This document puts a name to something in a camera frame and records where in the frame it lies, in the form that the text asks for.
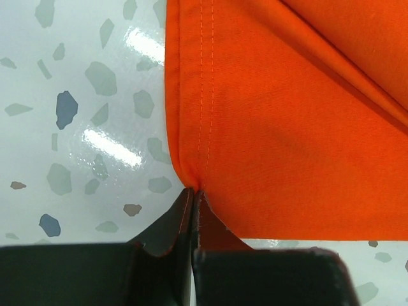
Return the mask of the orange t shirt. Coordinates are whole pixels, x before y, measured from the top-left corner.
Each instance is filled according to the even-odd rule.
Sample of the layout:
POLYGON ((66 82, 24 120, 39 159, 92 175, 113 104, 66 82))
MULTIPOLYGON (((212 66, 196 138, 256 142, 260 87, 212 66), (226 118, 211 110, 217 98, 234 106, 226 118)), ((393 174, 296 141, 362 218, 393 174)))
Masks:
POLYGON ((241 238, 407 239, 406 1, 168 1, 173 167, 241 238))

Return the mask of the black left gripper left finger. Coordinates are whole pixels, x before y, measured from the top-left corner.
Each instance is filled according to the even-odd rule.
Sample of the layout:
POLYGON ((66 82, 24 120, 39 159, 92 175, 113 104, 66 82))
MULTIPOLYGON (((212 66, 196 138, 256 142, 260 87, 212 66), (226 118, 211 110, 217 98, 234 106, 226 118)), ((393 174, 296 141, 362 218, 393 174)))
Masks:
POLYGON ((189 305, 193 196, 128 242, 2 247, 1 304, 189 305))

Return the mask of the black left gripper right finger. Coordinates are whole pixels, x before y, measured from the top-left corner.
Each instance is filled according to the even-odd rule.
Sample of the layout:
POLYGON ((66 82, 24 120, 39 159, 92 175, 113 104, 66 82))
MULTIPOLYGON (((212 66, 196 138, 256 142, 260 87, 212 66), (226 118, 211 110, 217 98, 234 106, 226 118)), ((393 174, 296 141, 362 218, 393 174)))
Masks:
POLYGON ((254 249, 194 203, 192 266, 198 305, 358 305, 348 270, 333 251, 254 249))

